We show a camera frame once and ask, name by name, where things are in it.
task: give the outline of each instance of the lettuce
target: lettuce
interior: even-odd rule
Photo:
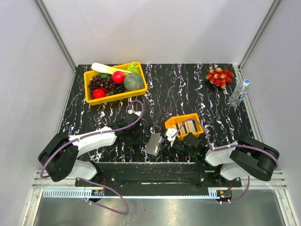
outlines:
[[[135,73],[140,74],[139,65],[135,65],[135,62],[131,62],[129,64],[129,66],[127,67],[127,71],[135,72]]]

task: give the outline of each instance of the cable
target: cable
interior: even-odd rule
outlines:
[[[71,141],[68,141],[67,143],[65,143],[65,144],[63,144],[62,146],[60,146],[60,147],[59,147],[59,148],[58,148],[58,149],[57,149],[57,150],[49,157],[49,159],[45,162],[45,164],[44,164],[44,166],[42,167],[42,170],[41,170],[41,172],[40,172],[40,177],[41,177],[41,178],[48,178],[48,177],[50,177],[49,175],[46,175],[46,176],[43,175],[43,174],[44,174],[44,171],[45,171],[45,169],[46,169],[46,167],[49,165],[49,163],[53,160],[53,158],[54,158],[61,150],[63,150],[65,147],[71,145],[73,142],[76,142],[76,141],[79,141],[79,140],[81,140],[81,139],[85,139],[85,138],[87,138],[87,137],[90,137],[90,136],[93,136],[93,135],[97,135],[97,134],[105,134],[105,133],[112,133],[112,132],[121,131],[121,130],[124,130],[124,129],[128,129],[128,128],[130,128],[131,126],[133,126],[134,124],[136,124],[136,123],[142,118],[142,116],[143,116],[143,114],[144,114],[144,112],[145,112],[145,107],[144,107],[144,104],[143,104],[140,100],[133,100],[127,107],[130,108],[130,107],[133,105],[134,102],[138,102],[138,103],[141,105],[141,108],[142,108],[140,116],[139,116],[134,122],[132,122],[131,124],[129,124],[129,125],[125,126],[125,127],[122,127],[122,128],[112,129],[112,130],[107,130],[107,131],[96,131],[96,132],[94,132],[94,133],[86,134],[86,135],[81,136],[80,138],[76,138],[76,139],[73,139],[73,140],[71,140]],[[105,208],[105,209],[107,209],[107,210],[111,210],[111,211],[113,211],[113,212],[115,212],[115,213],[118,213],[118,214],[129,214],[128,203],[127,203],[126,200],[125,200],[125,199],[124,199],[117,191],[115,191],[113,188],[110,188],[110,187],[108,187],[108,186],[106,186],[106,185],[97,184],[97,183],[95,183],[95,182],[92,182],[92,181],[89,181],[89,180],[86,180],[86,179],[83,179],[83,178],[81,178],[81,180],[83,180],[83,181],[85,181],[85,182],[88,182],[88,183],[90,183],[90,184],[96,185],[96,186],[102,186],[102,187],[105,187],[105,188],[107,188],[107,189],[113,191],[113,192],[114,192],[116,195],[118,195],[118,196],[122,199],[122,201],[125,203],[125,205],[127,206],[127,212],[120,212],[120,211],[118,211],[118,210],[111,209],[111,208],[109,208],[109,207],[103,206],[103,205],[101,205],[101,204],[99,204],[99,203],[96,203],[96,202],[93,202],[93,204],[95,204],[95,205],[97,205],[97,206],[100,206],[100,207],[103,207],[103,208]]]
[[[231,188],[232,188],[232,182],[230,181],[230,186],[227,191],[229,191]]]
[[[214,151],[214,152],[215,152],[215,151],[222,151],[222,150],[226,150],[226,149],[229,148],[228,146],[227,146],[227,147],[219,147],[219,148],[217,147],[217,148],[213,148],[213,147],[211,146],[211,144],[210,144],[209,136],[208,136],[208,133],[206,132],[205,128],[203,127],[203,125],[202,125],[198,120],[193,119],[193,118],[186,119],[184,122],[182,122],[181,126],[180,126],[179,129],[175,132],[175,134],[173,134],[172,138],[175,137],[175,136],[178,134],[178,132],[181,130],[181,128],[184,126],[185,122],[187,122],[187,121],[195,121],[195,122],[197,122],[197,123],[202,127],[202,129],[203,129],[203,131],[204,131],[204,133],[205,133],[205,136],[206,136],[206,138],[207,138],[208,146],[209,146],[209,148],[210,148],[212,151]],[[277,169],[278,166],[279,166],[278,160],[277,160],[273,155],[271,155],[271,154],[268,153],[267,151],[264,151],[264,150],[262,150],[262,149],[260,149],[260,148],[252,147],[252,146],[247,146],[247,145],[230,145],[230,147],[243,147],[243,148],[248,148],[248,149],[251,149],[251,150],[254,150],[254,151],[261,152],[261,153],[267,155],[268,157],[270,157],[270,158],[275,162],[275,164],[276,164],[275,168],[276,168],[276,169]]]
[[[126,211],[126,212],[120,212],[120,211],[118,211],[118,210],[114,210],[114,209],[112,209],[112,208],[110,208],[110,207],[104,206],[104,205],[99,204],[99,203],[96,203],[96,202],[90,201],[90,203],[92,203],[92,204],[94,204],[94,205],[96,205],[96,206],[103,207],[103,208],[105,208],[105,209],[107,209],[107,210],[110,210],[110,211],[112,211],[112,212],[114,212],[114,213],[123,214],[123,215],[129,214],[129,212],[130,212],[130,207],[128,206],[127,201],[126,201],[126,200],[122,197],[122,195],[119,194],[116,190],[114,190],[114,189],[111,188],[111,187],[108,187],[107,185],[98,184],[98,183],[95,183],[95,182],[86,180],[86,179],[84,179],[84,178],[80,178],[80,179],[81,179],[82,181],[85,181],[85,182],[89,183],[89,184],[96,185],[96,186],[100,186],[100,187],[104,187],[104,188],[107,188],[107,189],[111,190],[112,192],[114,192],[114,193],[115,193],[116,195],[118,195],[118,196],[120,197],[120,199],[123,201],[123,203],[124,203],[125,206],[127,207],[127,211]]]
[[[245,197],[245,195],[248,193],[248,191],[249,191],[250,183],[251,183],[251,182],[250,182],[250,177],[248,176],[248,184],[246,185],[246,190],[245,190],[245,192],[242,194],[242,196],[240,196],[238,199],[232,200],[231,202],[223,202],[223,204],[235,203],[235,202],[238,202],[238,201],[242,200],[242,199]]]
[[[134,121],[132,122],[131,124],[125,126],[125,127],[122,127],[122,128],[118,128],[118,129],[112,129],[112,130],[107,130],[107,131],[96,131],[94,133],[90,133],[90,134],[86,134],[86,135],[83,135],[81,136],[80,138],[76,138],[74,140],[71,140],[71,141],[68,141],[67,143],[63,144],[62,146],[60,146],[50,157],[49,159],[45,162],[44,166],[42,167],[42,170],[40,172],[40,177],[41,178],[48,178],[49,175],[47,176],[44,176],[43,173],[46,169],[46,167],[49,165],[49,163],[51,162],[51,160],[53,160],[53,158],[61,151],[63,150],[66,146],[72,144],[73,142],[76,142],[76,141],[79,141],[81,139],[85,139],[87,137],[90,137],[90,136],[93,136],[93,135],[97,135],[97,134],[105,134],[105,133],[112,133],[112,132],[117,132],[117,131],[121,131],[121,130],[124,130],[124,129],[128,129],[130,128],[131,126],[133,126],[134,124],[136,124],[143,116],[143,113],[144,113],[144,106],[143,106],[143,103],[140,101],[140,100],[133,100],[129,105],[128,107],[131,107],[133,105],[134,102],[138,102],[141,107],[142,107],[142,110],[141,110],[141,114],[140,116]]]
[[[220,147],[220,148],[213,148],[213,147],[211,146],[211,144],[210,144],[209,135],[208,135],[208,133],[206,132],[205,128],[203,127],[203,125],[202,125],[198,120],[193,119],[193,118],[186,119],[184,122],[182,122],[181,126],[180,126],[179,129],[175,132],[175,134],[173,134],[172,138],[175,137],[175,136],[179,133],[180,129],[184,126],[185,122],[187,122],[187,121],[195,121],[195,122],[197,122],[197,123],[202,127],[202,129],[203,129],[203,131],[204,131],[204,133],[205,133],[205,136],[206,136],[206,138],[207,138],[208,146],[209,146],[209,148],[210,148],[212,151],[222,151],[222,150],[225,150],[225,149],[228,149],[228,148],[229,148],[228,146],[227,146],[227,147]],[[277,160],[273,155],[271,155],[271,154],[268,153],[267,151],[264,151],[264,150],[262,150],[262,149],[260,149],[260,148],[252,147],[252,146],[248,146],[248,145],[230,145],[230,147],[242,147],[242,148],[248,148],[248,149],[251,149],[251,150],[254,150],[254,151],[258,151],[258,152],[263,153],[263,154],[267,155],[268,157],[270,157],[270,158],[275,162],[275,164],[276,164],[275,168],[276,168],[276,169],[277,169],[278,166],[279,166],[278,160]],[[245,197],[245,195],[248,193],[249,187],[250,187],[250,177],[248,176],[248,184],[247,184],[247,187],[246,187],[245,192],[244,192],[243,195],[240,196],[238,199],[233,200],[233,201],[231,201],[231,202],[238,202],[238,201],[242,200],[242,199]]]

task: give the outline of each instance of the grapes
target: grapes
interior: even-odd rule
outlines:
[[[114,94],[124,93],[125,91],[126,91],[126,88],[124,87],[123,84],[116,85],[116,89],[114,91]]]
[[[95,89],[102,88],[106,93],[107,96],[111,96],[118,93],[124,93],[125,87],[124,85],[118,85],[113,80],[112,77],[105,79],[103,76],[95,75],[93,76],[92,80],[88,84],[89,88],[89,96],[93,100],[93,92]]]

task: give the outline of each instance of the black marble table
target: black marble table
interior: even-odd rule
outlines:
[[[79,65],[60,128],[69,135],[83,134],[102,128],[126,115],[127,105],[134,99],[145,103],[143,117],[145,144],[127,143],[93,150],[79,159],[95,162],[190,162],[186,155],[169,156],[160,152],[154,157],[145,153],[145,145],[152,133],[164,133],[164,122],[172,116],[198,113],[202,125],[207,129],[213,146],[231,143],[240,135],[253,137],[246,108],[242,103],[237,109],[227,101],[236,85],[236,79],[226,89],[217,89],[206,80],[211,68],[228,68],[230,64],[165,64],[142,65],[148,83],[143,96],[91,106],[85,101],[84,72],[91,65]]]

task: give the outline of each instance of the yellow basket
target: yellow basket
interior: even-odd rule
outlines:
[[[180,116],[174,116],[174,117],[171,117],[169,120],[167,120],[165,122],[165,128],[166,129],[168,129],[168,128],[174,128],[174,129],[177,130],[176,124],[181,125],[182,122],[184,122],[186,119],[190,119],[190,118],[193,118],[193,119],[199,121],[197,113],[185,114],[185,115],[180,115]],[[192,134],[195,137],[199,137],[199,135],[201,135],[202,133],[204,133],[204,131],[203,131],[202,127],[198,123],[196,123],[196,126],[197,126],[197,131],[194,132],[194,133],[192,133]],[[187,135],[187,133],[186,134],[181,134],[181,135],[178,134],[177,137],[178,137],[179,140],[183,140],[186,135]]]
[[[117,66],[113,66],[113,67],[123,69],[123,70],[127,70],[128,65],[129,65],[129,63],[124,64],[124,65],[117,65]],[[143,71],[142,71],[142,68],[141,68],[141,64],[140,64],[140,62],[135,62],[135,65],[139,65],[140,75],[143,78],[143,88],[142,89],[135,90],[135,91],[128,91],[128,92],[125,92],[125,93],[119,93],[119,94],[115,94],[115,95],[112,95],[112,96],[102,97],[102,98],[94,99],[94,100],[92,100],[90,98],[88,84],[92,80],[93,76],[98,75],[99,72],[96,72],[96,71],[85,72],[84,73],[84,80],[85,80],[86,102],[91,104],[91,105],[99,105],[99,104],[107,103],[107,102],[114,101],[114,100],[121,100],[121,99],[124,99],[124,98],[135,97],[135,96],[145,94],[146,91],[147,91],[147,84],[146,84],[145,77],[144,77],[144,74],[143,74]]]

